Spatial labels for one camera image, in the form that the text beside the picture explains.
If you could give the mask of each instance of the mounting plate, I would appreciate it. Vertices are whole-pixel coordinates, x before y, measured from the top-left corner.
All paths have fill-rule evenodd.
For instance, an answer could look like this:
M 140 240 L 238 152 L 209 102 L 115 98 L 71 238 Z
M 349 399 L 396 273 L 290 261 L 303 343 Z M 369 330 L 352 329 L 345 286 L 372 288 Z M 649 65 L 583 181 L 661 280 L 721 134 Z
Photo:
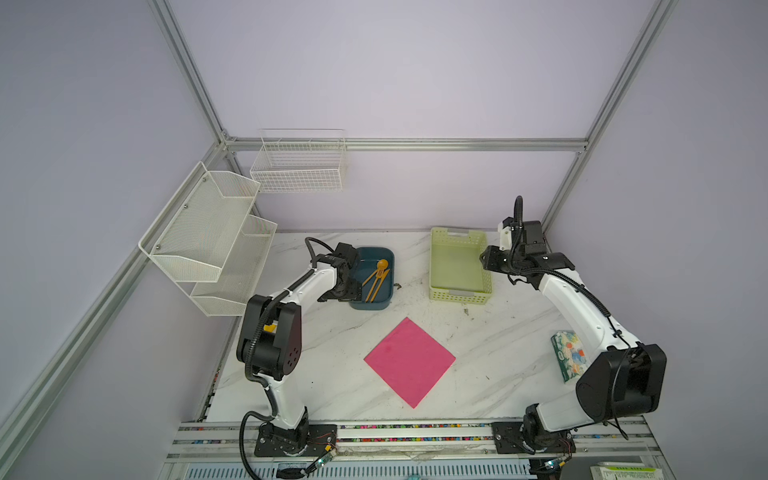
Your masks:
M 523 422 L 493 422 L 491 431 L 493 432 L 493 442 L 496 444 L 496 453 L 530 453 L 522 447 L 522 436 L 520 429 Z M 576 450 L 573 435 L 570 432 L 561 432 L 561 438 L 571 446 L 571 452 Z M 543 453 L 567 453 L 568 449 L 563 442 L 556 442 L 553 446 L 547 447 Z
M 286 444 L 276 438 L 275 428 L 265 423 L 259 428 L 259 439 L 253 454 L 257 457 L 319 457 L 326 452 L 326 443 L 336 444 L 336 425 L 310 425 L 306 448 L 296 454 L 288 454 Z

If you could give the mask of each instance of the plastic basket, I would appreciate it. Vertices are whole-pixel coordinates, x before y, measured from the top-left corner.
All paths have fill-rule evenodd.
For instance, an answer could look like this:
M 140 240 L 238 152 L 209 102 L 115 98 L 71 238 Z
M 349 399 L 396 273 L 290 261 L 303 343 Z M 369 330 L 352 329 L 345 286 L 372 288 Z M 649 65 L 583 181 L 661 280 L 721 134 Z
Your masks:
M 346 142 L 341 130 L 263 130 L 250 176 L 264 193 L 342 190 Z
M 429 255 L 429 298 L 486 303 L 493 294 L 491 274 L 480 263 L 488 241 L 485 232 L 432 228 Z

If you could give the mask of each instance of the light green basket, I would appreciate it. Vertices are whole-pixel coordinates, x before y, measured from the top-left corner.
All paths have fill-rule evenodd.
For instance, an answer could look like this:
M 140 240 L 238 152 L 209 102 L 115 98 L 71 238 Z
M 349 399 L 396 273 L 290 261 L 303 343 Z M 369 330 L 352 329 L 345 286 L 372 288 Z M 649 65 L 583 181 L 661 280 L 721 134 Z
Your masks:
M 432 228 L 429 255 L 429 298 L 461 303 L 485 303 L 493 294 L 491 273 L 483 270 L 480 254 L 485 232 Z

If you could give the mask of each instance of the wooden utensil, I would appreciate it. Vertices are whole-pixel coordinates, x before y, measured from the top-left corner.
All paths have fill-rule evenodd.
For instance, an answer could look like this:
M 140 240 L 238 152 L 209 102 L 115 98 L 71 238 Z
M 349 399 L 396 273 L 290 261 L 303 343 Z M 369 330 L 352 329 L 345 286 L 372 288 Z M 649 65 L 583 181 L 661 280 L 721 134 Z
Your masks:
M 366 283 L 368 283 L 368 280 L 371 280 L 373 278 L 373 276 L 376 275 L 378 272 L 383 272 L 386 269 L 386 267 L 388 267 L 388 266 L 389 266 L 389 262 L 388 261 L 386 261 L 383 258 L 381 260 L 379 260 L 379 262 L 376 264 L 376 270 L 373 273 L 371 273 L 371 276 L 366 278 L 366 281 L 363 282 L 361 286 L 365 286 Z
M 373 303 L 373 300 L 375 300 L 375 299 L 376 299 L 376 294 L 377 294 L 377 293 L 379 293 L 379 289 L 380 289 L 380 288 L 382 287 L 382 285 L 384 284 L 384 279 L 386 279 L 386 276 L 387 276 L 387 275 L 389 275 L 389 270 L 385 270 L 385 271 L 384 271 L 384 274 L 382 275 L 382 281 L 381 281 L 381 282 L 379 282 L 379 286 L 378 286 L 378 287 L 376 287 L 376 291 L 373 293 L 373 298 L 371 299 L 371 303 Z
M 373 279 L 373 285 L 371 285 L 371 290 L 368 290 L 368 296 L 366 297 L 366 302 L 368 301 L 368 299 L 371 298 L 371 293 L 373 293 L 373 289 L 376 288 L 376 282 L 381 280 L 383 275 L 384 275 L 384 270 L 377 270 L 376 271 L 376 278 Z

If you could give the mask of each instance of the ventilation grille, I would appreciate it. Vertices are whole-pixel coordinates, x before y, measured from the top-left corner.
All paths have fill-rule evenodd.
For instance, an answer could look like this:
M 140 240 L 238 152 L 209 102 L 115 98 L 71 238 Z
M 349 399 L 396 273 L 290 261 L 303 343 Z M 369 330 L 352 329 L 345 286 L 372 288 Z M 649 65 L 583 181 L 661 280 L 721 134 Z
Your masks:
M 306 463 L 256 462 L 251 466 L 259 477 L 276 478 L 278 468 L 304 466 Z M 430 480 L 466 480 L 469 478 L 536 478 L 529 473 L 528 460 L 519 458 L 489 460 L 434 460 L 410 462 L 383 460 L 371 462 L 337 462 L 322 467 L 310 478 L 369 478 L 371 480 L 404 480 L 410 475 L 420 475 Z M 212 480 L 219 478 L 249 478 L 239 463 L 192 464 L 187 478 Z

